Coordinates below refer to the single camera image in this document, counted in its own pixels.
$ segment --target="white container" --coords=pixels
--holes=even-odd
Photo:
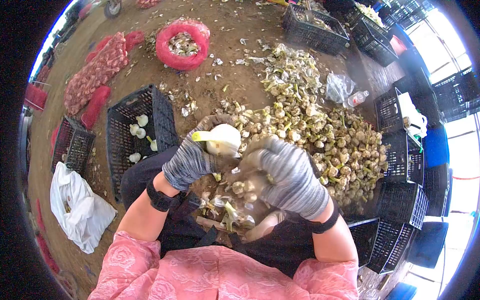
[[[354,108],[355,106],[363,103],[368,95],[370,95],[368,91],[356,92],[343,102],[343,107]]]

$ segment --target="mesh sack of onions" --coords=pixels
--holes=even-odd
[[[169,67],[193,70],[208,54],[210,30],[197,20],[178,19],[156,35],[156,56]]]
[[[138,8],[150,8],[160,3],[160,0],[137,0]]]

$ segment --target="pink floral top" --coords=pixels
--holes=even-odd
[[[89,299],[358,299],[355,262],[308,259],[293,280],[223,246],[169,251],[115,234]]]

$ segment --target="ground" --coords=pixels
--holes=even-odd
[[[113,234],[125,214],[122,204],[117,204],[112,195],[109,181],[109,171],[106,162],[106,111],[107,108],[117,103],[124,96],[139,89],[143,85],[166,83],[168,90],[185,90],[197,101],[199,109],[192,116],[186,118],[180,114],[183,103],[173,103],[175,110],[175,123],[178,135],[184,137],[197,121],[210,115],[212,109],[219,107],[221,99],[228,98],[245,104],[250,109],[263,108],[273,103],[273,97],[263,91],[257,74],[260,66],[230,67],[229,61],[243,58],[243,50],[249,49],[252,53],[261,52],[257,39],[262,41],[285,42],[281,20],[285,8],[280,5],[256,6],[254,2],[243,3],[230,0],[203,1],[203,0],[166,0],[153,8],[140,10],[134,1],[124,1],[120,16],[115,19],[106,19],[103,7],[93,9],[81,23],[62,53],[53,65],[47,83],[52,86],[46,88],[48,100],[43,112],[35,112],[32,124],[32,156],[29,174],[29,198],[40,199],[43,220],[46,227],[46,240],[54,260],[63,270],[72,272],[78,282],[78,298],[86,299],[91,290],[96,286],[101,270],[102,259],[111,244]],[[163,14],[163,17],[151,18]],[[87,168],[85,179],[90,183],[92,190],[101,195],[106,201],[118,210],[117,217],[113,220],[102,236],[100,244],[92,254],[85,254],[70,240],[60,228],[56,218],[51,212],[49,203],[49,189],[52,180],[50,136],[67,113],[63,104],[63,93],[67,80],[84,66],[84,59],[91,48],[103,37],[115,34],[118,31],[128,33],[133,30],[142,30],[146,35],[160,28],[168,19],[181,16],[200,18],[211,32],[208,53],[213,53],[215,58],[221,58],[222,66],[212,66],[212,58],[207,58],[197,69],[189,72],[177,72],[171,68],[164,68],[163,63],[146,58],[145,50],[137,46],[129,54],[130,61],[137,60],[132,73],[126,77],[129,67],[124,68],[109,83],[111,95],[108,104],[102,108],[100,117],[93,128],[96,135],[96,155]],[[235,28],[229,32],[221,32],[220,28]],[[247,40],[247,45],[240,44],[240,38]],[[319,69],[324,73],[324,81],[330,71],[334,73],[350,74],[357,82],[360,90],[369,90],[371,99],[386,92],[390,84],[402,77],[396,64],[387,69],[379,67],[370,58],[359,53],[354,47],[348,49],[344,56],[330,56],[313,53],[319,61]],[[207,73],[221,74],[217,81]],[[222,88],[228,84],[226,92]],[[366,119],[375,124],[375,113],[372,101],[366,103],[362,112]],[[213,183],[211,178],[204,178],[193,186],[194,192],[201,194],[208,190]],[[376,299],[377,295],[363,293],[361,299]]]

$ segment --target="glove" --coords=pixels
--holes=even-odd
[[[175,189],[186,192],[190,184],[203,175],[218,173],[222,168],[236,167],[238,161],[235,158],[208,154],[204,150],[205,142],[192,140],[195,131],[210,131],[223,123],[233,126],[231,116],[213,115],[203,118],[188,133],[172,159],[163,165],[164,176]]]
[[[251,174],[244,175],[254,182],[260,198],[307,220],[319,216],[328,204],[330,196],[315,177],[308,154],[292,144],[271,137],[250,143],[239,168],[241,173],[263,171],[262,176],[254,175],[254,179]],[[273,183],[266,179],[266,173]]]

